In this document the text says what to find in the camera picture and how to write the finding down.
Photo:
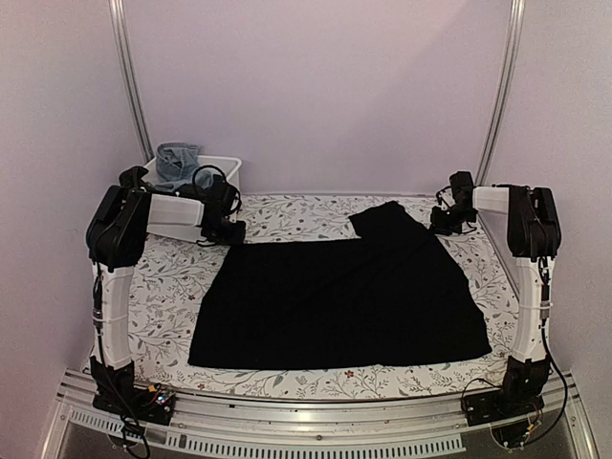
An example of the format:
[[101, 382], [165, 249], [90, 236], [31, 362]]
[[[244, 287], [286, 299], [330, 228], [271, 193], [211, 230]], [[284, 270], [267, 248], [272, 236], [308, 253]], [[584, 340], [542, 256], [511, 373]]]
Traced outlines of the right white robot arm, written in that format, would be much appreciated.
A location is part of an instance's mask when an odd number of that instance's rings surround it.
[[[510, 382], [494, 397], [494, 408], [515, 416], [532, 399], [527, 382], [547, 372], [552, 277], [560, 246], [560, 224], [547, 187], [477, 186], [469, 173], [451, 176], [435, 194], [430, 228], [466, 274], [470, 294], [484, 314], [490, 351], [460, 363], [465, 383]], [[504, 216], [506, 243], [516, 267], [511, 281], [480, 219]]]

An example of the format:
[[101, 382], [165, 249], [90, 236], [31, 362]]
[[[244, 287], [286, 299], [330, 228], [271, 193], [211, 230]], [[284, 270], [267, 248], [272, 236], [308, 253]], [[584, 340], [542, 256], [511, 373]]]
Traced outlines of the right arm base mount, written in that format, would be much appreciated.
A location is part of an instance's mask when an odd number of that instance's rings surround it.
[[549, 357], [527, 362], [509, 357], [499, 388], [462, 396], [461, 408], [468, 425], [479, 426], [541, 410], [544, 407], [541, 393], [550, 370]]

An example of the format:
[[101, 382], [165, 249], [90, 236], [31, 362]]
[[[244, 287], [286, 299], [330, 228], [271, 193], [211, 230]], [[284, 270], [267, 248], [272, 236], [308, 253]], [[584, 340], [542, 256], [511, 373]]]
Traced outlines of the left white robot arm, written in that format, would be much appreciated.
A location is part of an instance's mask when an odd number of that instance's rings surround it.
[[147, 235], [159, 234], [201, 246], [241, 244], [246, 223], [235, 214], [240, 191], [220, 182], [207, 189], [186, 186], [186, 196], [146, 188], [110, 186], [86, 233], [94, 265], [93, 322], [97, 332], [92, 370], [134, 367], [128, 344], [129, 290]]

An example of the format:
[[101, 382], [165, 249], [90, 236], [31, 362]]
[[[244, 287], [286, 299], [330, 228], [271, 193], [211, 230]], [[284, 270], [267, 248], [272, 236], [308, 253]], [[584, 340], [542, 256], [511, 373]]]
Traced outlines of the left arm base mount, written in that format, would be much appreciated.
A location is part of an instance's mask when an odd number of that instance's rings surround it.
[[153, 390], [135, 386], [134, 362], [116, 369], [91, 357], [90, 370], [97, 385], [94, 408], [129, 418], [135, 415], [139, 421], [156, 425], [170, 424], [175, 395], [158, 383], [153, 385]]

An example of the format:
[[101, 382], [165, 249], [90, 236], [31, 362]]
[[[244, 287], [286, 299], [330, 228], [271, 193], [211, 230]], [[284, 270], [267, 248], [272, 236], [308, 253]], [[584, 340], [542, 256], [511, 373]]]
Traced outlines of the black t-shirt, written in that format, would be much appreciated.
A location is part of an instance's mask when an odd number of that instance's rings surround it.
[[352, 239], [230, 248], [203, 298], [189, 363], [402, 367], [491, 352], [469, 282], [433, 232], [395, 201], [350, 221]]

